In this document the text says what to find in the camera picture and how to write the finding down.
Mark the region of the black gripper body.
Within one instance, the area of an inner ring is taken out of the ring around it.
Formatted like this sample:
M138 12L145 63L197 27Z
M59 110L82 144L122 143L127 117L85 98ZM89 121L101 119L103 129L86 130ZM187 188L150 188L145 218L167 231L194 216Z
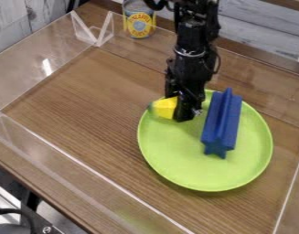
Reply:
M212 49L202 54L187 54L175 49L175 56L167 59L165 80L175 80L178 94L205 97L206 84L218 72L216 65L221 63L218 50Z

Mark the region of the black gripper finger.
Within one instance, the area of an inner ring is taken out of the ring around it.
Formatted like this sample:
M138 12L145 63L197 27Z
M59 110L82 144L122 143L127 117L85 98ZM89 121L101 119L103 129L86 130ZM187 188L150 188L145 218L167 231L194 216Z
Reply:
M178 96L178 103L174 113L174 119L178 122L186 122L198 116L202 109L202 102L205 97L193 97L189 94L181 93Z
M171 98L178 96L178 83L175 80L165 81L165 97Z

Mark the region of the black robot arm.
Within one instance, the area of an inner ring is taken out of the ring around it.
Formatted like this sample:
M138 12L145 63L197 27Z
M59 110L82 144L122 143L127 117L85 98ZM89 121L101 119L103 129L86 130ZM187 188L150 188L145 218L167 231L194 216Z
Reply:
M165 74L165 97L177 97L173 119L190 121L202 112L206 84L221 68L214 42L220 36L221 0L143 0L154 11L165 7L174 12L177 31L175 56Z

